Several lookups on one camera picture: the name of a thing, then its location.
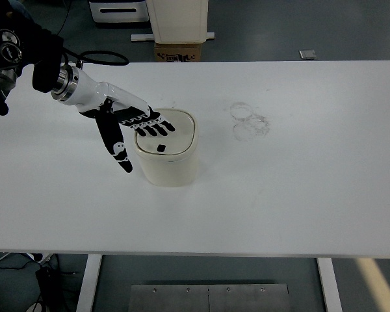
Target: white box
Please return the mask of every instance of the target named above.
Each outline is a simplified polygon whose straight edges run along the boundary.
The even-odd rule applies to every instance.
[[[96,23],[132,23],[149,21],[146,1],[89,0]]]
[[[201,44],[207,39],[208,0],[147,0],[158,44]]]
[[[135,151],[146,178],[160,187],[182,187],[194,181],[198,169],[198,124],[188,112],[157,109],[174,127],[167,136],[135,133]]]

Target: robot finger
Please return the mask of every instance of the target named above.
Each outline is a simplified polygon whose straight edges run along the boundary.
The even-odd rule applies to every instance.
[[[156,129],[157,130],[157,132],[160,134],[160,135],[162,135],[162,136],[166,136],[166,135],[168,135],[168,133],[166,132],[166,130],[165,129],[163,129],[159,124],[155,124],[155,125],[153,125],[152,126],[152,128],[154,128],[154,129]]]

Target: robotic hand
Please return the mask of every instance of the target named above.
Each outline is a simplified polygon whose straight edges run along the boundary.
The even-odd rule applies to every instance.
[[[60,66],[63,39],[12,12],[8,1],[0,0],[0,115],[8,112],[8,93],[26,64],[34,64],[33,88],[51,95],[66,105],[95,118],[109,153],[120,166],[131,172],[133,167],[124,147],[120,124],[140,135],[167,135],[174,127],[148,104],[110,83],[97,83],[82,69],[68,64]]]
[[[60,70],[52,97],[66,105],[75,105],[87,117],[95,118],[104,145],[126,172],[132,166],[124,147],[119,124],[141,136],[166,136],[175,128],[160,113],[133,94],[110,83],[97,83],[82,69],[65,65]]]

